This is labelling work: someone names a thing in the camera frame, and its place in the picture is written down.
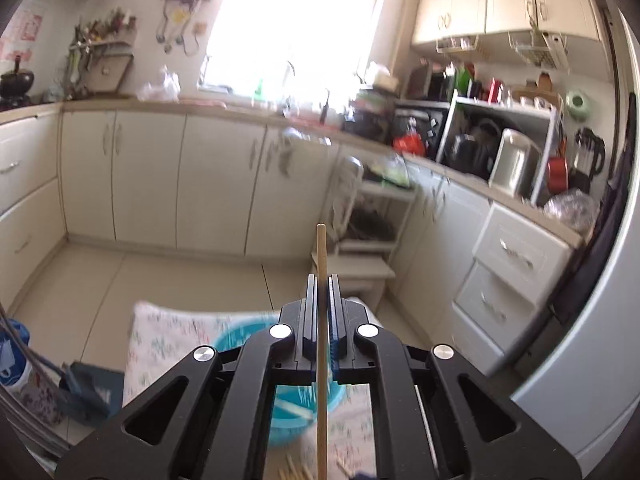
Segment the window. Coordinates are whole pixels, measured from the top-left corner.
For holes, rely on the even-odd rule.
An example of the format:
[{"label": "window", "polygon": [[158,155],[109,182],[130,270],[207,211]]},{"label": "window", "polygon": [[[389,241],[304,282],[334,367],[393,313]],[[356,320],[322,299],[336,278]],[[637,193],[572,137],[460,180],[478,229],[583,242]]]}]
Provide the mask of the window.
[{"label": "window", "polygon": [[265,99],[283,94],[288,63],[299,100],[332,102],[353,85],[369,56],[377,0],[223,0],[207,47],[203,88],[230,87]]}]

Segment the white drawer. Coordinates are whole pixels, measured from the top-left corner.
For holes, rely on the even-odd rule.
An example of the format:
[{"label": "white drawer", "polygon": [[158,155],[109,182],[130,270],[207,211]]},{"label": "white drawer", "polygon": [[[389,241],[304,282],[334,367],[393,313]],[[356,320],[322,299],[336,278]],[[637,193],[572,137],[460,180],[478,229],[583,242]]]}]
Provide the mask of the white drawer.
[{"label": "white drawer", "polygon": [[526,218],[494,204],[474,256],[523,298],[540,306],[562,275],[571,249]]},{"label": "white drawer", "polygon": [[58,115],[0,126],[0,214],[55,178]]},{"label": "white drawer", "polygon": [[490,270],[475,264],[456,303],[507,352],[536,319],[533,306]]},{"label": "white drawer", "polygon": [[64,235],[57,180],[0,217],[0,301],[5,308]]},{"label": "white drawer", "polygon": [[434,345],[444,343],[458,350],[485,375],[493,373],[504,359],[496,344],[455,303],[445,310],[429,336]]}]

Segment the tiled floor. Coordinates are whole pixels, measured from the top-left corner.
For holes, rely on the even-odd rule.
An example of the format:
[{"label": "tiled floor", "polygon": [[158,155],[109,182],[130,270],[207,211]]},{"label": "tiled floor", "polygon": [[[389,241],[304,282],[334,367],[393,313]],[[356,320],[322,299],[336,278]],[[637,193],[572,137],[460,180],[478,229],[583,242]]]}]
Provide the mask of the tiled floor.
[{"label": "tiled floor", "polygon": [[[67,244],[14,313],[30,346],[55,364],[82,361],[124,370],[136,301],[185,311],[278,310],[298,300],[309,264],[230,264],[146,256]],[[403,342],[423,346],[383,300],[378,318]],[[76,443],[88,433],[65,421],[58,431]]]}]

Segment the stainless steel container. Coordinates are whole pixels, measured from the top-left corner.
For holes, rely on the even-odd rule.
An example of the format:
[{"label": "stainless steel container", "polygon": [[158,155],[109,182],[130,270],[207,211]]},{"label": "stainless steel container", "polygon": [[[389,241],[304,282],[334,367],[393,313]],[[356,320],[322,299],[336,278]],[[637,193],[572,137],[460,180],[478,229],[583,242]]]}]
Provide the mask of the stainless steel container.
[{"label": "stainless steel container", "polygon": [[529,137],[516,130],[504,130],[489,187],[510,196],[528,197],[541,156]]}]

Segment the baseboard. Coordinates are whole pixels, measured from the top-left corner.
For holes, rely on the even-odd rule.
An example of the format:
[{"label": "baseboard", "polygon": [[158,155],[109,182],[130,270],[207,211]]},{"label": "baseboard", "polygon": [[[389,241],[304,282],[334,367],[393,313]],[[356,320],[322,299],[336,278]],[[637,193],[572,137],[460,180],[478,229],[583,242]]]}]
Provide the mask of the baseboard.
[{"label": "baseboard", "polygon": [[405,306],[401,303],[398,298],[396,298],[390,290],[386,290],[385,299],[393,306],[394,309],[398,311],[400,316],[404,317],[404,320],[411,327],[411,330],[415,332],[415,335],[420,338],[420,341],[426,345],[425,348],[431,348],[433,346],[433,342],[431,342],[431,338],[429,334],[420,326],[415,317],[409,313],[409,311],[405,308]]},{"label": "baseboard", "polygon": [[31,290],[33,284],[38,280],[42,271],[46,269],[49,264],[53,261],[53,258],[58,254],[60,249],[64,247],[66,244],[66,235],[60,238],[57,243],[53,246],[53,249],[47,253],[47,255],[42,259],[42,261],[38,264],[38,266],[34,269],[31,275],[24,282],[24,285],[20,288],[18,294],[15,295],[15,298],[12,304],[9,306],[9,309],[6,311],[9,317],[14,316],[16,311],[20,308],[20,304],[24,301],[24,298],[27,297],[27,294]]},{"label": "baseboard", "polygon": [[130,242],[119,242],[116,240],[100,240],[88,236],[69,235],[69,241],[76,244],[88,245],[100,249],[121,251],[124,253],[150,254],[151,256],[169,256],[173,258],[183,258],[185,260],[197,260],[201,262],[219,262],[227,264],[270,264],[275,266],[293,266],[299,264],[309,264],[311,262],[311,251],[306,258],[271,258],[259,256],[238,256],[234,254],[217,254],[206,251],[191,251],[175,249],[171,247],[158,247],[145,244],[135,244]]}]

